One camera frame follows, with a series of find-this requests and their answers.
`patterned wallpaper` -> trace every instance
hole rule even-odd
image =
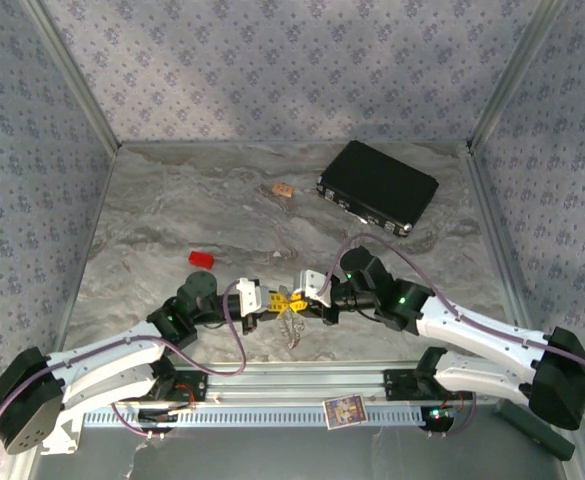
[[[0,372],[52,346],[108,164],[29,18],[0,1]]]
[[[568,3],[479,153],[533,320],[585,344],[585,0]]]
[[[118,139],[469,137],[538,0],[45,0]]]

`marble surface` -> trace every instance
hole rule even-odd
[[[293,273],[326,271],[343,240],[373,232],[396,241],[455,302],[505,319],[456,147],[371,144],[432,176],[440,187],[407,239],[364,225],[318,197],[318,175],[343,144],[130,146],[120,150],[68,327],[66,348],[118,333],[175,294],[191,250],[211,253],[219,289],[240,276],[277,288]],[[285,182],[292,198],[275,196]],[[366,243],[398,276],[416,279],[382,247]],[[431,342],[356,313],[326,327],[306,320],[288,350],[276,322],[242,337],[250,361],[417,360]],[[237,359],[227,327],[199,328],[186,350],[201,361]]]

